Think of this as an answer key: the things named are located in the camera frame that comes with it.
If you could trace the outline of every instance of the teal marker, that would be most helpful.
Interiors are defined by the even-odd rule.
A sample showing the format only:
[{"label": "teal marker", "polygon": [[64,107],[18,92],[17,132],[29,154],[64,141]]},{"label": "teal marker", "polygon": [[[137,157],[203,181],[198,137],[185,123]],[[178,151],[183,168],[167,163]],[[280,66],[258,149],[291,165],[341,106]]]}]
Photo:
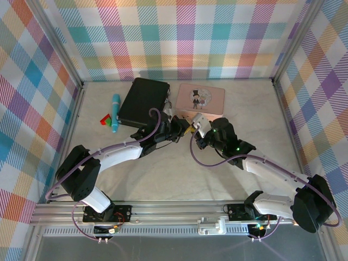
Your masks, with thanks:
[{"label": "teal marker", "polygon": [[117,129],[119,127],[119,121],[117,120],[117,114],[120,110],[120,95],[114,94],[113,95],[113,114],[111,116],[111,127],[113,129],[113,133],[117,132]]}]

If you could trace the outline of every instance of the white floor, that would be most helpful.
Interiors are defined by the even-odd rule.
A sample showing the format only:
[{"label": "white floor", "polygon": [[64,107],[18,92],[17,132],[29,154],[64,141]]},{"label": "white floor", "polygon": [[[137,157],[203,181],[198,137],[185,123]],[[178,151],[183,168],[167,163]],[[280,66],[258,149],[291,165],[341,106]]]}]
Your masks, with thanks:
[{"label": "white floor", "polygon": [[[226,89],[224,116],[233,124],[238,138],[283,166],[299,170],[270,80],[169,81],[173,107],[181,83]],[[82,144],[95,150],[120,143],[137,131],[121,125],[114,134],[99,122],[111,112],[112,95],[120,94],[123,101],[130,87],[131,82],[88,83],[70,149]],[[229,164],[214,169],[198,166],[191,158],[189,139],[187,134],[178,144],[105,170],[98,177],[97,187],[112,200],[244,200],[255,190],[281,194],[271,181]],[[210,147],[204,151],[195,147],[195,153],[207,164],[221,161]]]}]

